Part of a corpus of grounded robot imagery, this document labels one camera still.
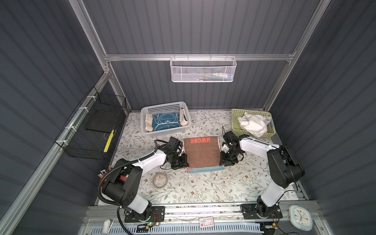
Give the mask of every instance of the floral table surface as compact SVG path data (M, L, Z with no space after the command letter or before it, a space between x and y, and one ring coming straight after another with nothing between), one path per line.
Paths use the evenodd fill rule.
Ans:
M187 131L151 138L139 131L140 113L130 113L112 165L120 158L135 160L150 153L154 149L155 139L168 141L170 136L179 140L219 136L222 143L222 126L226 131L231 130L231 111L191 111L190 116L193 125ZM161 172L168 175L168 184L163 189L156 189L153 177ZM156 167L141 178L138 193L153 204L245 202L255 201L270 181L267 161L246 153L243 161L223 171L187 174L185 169L162 170ZM290 191L281 200L297 199L296 193Z

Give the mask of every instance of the yellow strip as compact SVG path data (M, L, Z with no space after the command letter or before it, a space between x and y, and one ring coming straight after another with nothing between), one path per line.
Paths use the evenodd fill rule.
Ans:
M111 134L108 137L107 144L106 144L106 147L105 147L105 153L107 153L108 148L110 147L111 140L112 140L113 136L114 136L114 130L111 131Z

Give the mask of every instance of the white cloth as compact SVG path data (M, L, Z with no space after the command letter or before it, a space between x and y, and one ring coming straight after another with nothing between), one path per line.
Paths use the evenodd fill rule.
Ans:
M267 130L267 124L271 118L258 114L245 113L243 117L238 117L240 127L253 134L256 138L261 137Z

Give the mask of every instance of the clock face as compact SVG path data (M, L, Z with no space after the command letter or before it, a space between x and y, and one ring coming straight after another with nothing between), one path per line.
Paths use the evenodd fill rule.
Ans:
M311 220L309 218L308 211L304 210L303 208L295 208L294 210L295 220L298 224L301 224L304 227L311 226Z

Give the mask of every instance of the striped gray wall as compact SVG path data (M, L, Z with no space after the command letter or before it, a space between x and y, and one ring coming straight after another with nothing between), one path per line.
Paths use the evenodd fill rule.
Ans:
M175 83L170 63L111 62L133 110L184 101L188 108L262 108L285 61L239 61L233 82Z
M84 0L107 54L290 53L318 0Z
M332 1L271 109L337 235L376 229L375 12L375 1Z
M0 1L0 217L102 73L68 1ZM27 232L14 234L61 222L76 232L80 220L63 214L77 219L92 205L99 165L63 156L20 222Z

